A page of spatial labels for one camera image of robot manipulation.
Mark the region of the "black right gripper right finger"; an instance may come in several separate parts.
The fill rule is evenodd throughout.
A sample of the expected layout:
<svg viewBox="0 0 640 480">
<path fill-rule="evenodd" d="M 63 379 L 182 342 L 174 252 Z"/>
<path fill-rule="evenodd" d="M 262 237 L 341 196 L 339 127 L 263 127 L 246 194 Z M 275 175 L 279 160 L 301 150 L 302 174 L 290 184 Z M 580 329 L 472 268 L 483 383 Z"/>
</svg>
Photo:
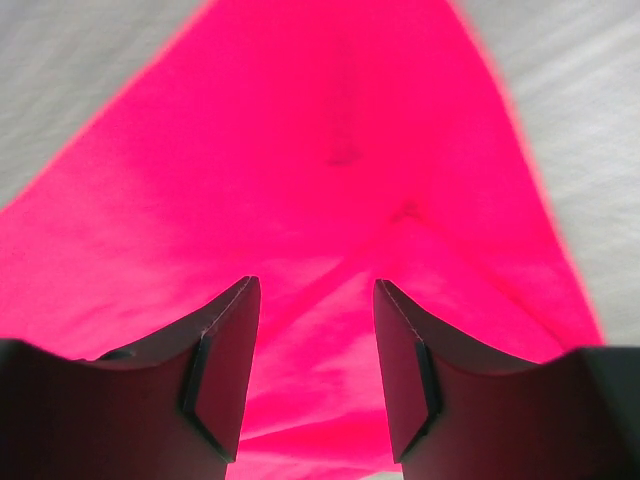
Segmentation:
<svg viewBox="0 0 640 480">
<path fill-rule="evenodd" d="M 639 351 L 535 364 L 430 314 L 387 280 L 374 322 L 394 461 L 407 479 L 635 479 Z"/>
</svg>

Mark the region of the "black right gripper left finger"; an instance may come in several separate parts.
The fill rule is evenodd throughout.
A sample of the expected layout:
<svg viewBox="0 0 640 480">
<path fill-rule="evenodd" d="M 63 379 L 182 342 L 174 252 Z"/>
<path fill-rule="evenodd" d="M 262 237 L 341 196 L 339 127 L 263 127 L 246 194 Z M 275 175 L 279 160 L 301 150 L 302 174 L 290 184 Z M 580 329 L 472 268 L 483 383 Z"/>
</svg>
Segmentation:
<svg viewBox="0 0 640 480">
<path fill-rule="evenodd" d="M 238 452 L 261 289 L 213 301 L 96 360 L 1 343 L 5 479 L 222 479 Z"/>
</svg>

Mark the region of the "pink t shirt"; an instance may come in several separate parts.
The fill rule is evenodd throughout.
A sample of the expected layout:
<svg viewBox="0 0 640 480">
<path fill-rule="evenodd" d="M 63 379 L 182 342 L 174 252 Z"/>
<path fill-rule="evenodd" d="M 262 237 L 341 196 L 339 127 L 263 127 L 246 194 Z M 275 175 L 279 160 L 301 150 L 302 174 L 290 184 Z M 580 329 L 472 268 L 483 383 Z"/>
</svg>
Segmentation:
<svg viewBox="0 0 640 480">
<path fill-rule="evenodd" d="M 392 467 L 379 278 L 541 362 L 603 341 L 450 1 L 215 1 L 1 214 L 1 332 L 95 357 L 246 275 L 233 479 Z"/>
</svg>

